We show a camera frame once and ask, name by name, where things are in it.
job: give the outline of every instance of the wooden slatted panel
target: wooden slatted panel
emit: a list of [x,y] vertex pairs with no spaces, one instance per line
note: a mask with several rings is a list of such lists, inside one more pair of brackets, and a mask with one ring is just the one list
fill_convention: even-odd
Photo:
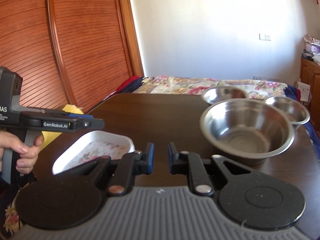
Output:
[[62,58],[86,112],[128,77],[115,0],[54,0]]
[[50,42],[45,0],[0,0],[0,65],[23,78],[24,106],[67,103]]

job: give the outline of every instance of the white wall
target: white wall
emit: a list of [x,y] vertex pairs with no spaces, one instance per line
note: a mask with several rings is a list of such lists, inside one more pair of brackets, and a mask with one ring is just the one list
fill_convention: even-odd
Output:
[[[293,83],[302,37],[320,38],[315,0],[131,0],[146,76]],[[259,33],[271,35],[260,41]]]

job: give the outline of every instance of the light switch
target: light switch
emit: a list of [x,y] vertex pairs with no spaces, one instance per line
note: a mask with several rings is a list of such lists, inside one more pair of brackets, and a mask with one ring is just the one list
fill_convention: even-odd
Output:
[[266,35],[265,34],[259,34],[259,39],[261,41],[265,41],[266,40]]

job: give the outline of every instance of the wooden cabinet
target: wooden cabinet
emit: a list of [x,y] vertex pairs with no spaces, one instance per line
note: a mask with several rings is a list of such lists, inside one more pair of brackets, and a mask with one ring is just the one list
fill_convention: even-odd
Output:
[[320,132],[320,66],[302,58],[300,69],[301,82],[310,85],[312,99],[309,106],[311,121],[316,131]]

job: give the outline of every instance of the person's hand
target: person's hand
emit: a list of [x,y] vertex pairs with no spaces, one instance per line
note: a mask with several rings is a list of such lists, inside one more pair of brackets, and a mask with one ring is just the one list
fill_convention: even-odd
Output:
[[40,147],[44,142],[43,135],[35,139],[34,145],[28,147],[19,138],[11,133],[0,131],[0,171],[2,170],[2,156],[5,148],[11,148],[20,154],[16,169],[23,174],[29,174],[38,159]]

